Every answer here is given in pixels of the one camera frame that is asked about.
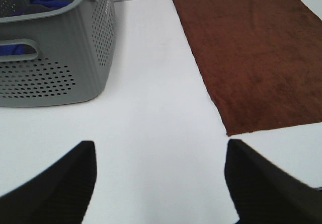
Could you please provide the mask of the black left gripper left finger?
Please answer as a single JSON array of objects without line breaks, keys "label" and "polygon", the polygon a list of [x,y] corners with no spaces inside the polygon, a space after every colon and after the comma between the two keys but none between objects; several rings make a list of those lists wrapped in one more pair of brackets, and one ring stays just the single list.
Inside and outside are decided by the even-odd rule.
[{"label": "black left gripper left finger", "polygon": [[1,223],[82,223],[97,179],[93,141],[1,196]]}]

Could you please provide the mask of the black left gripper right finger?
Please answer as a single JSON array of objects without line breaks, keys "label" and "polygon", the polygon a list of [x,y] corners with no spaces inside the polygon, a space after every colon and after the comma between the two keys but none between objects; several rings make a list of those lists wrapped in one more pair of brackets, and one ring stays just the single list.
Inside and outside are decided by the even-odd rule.
[{"label": "black left gripper right finger", "polygon": [[238,223],[321,223],[321,190],[290,176],[242,140],[227,143],[224,177]]}]

